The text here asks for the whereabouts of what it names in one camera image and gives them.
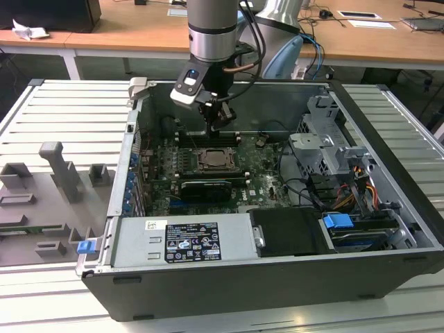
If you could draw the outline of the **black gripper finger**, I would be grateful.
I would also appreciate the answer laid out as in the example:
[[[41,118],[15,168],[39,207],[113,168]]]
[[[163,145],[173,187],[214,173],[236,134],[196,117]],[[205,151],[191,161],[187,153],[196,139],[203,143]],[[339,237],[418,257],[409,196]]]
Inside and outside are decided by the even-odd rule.
[[[228,105],[222,105],[213,120],[213,131],[218,131],[237,118],[236,112]]]
[[[207,132],[212,132],[212,124],[218,115],[217,106],[218,105],[213,102],[205,102],[200,104],[200,114],[203,116],[206,123]]]

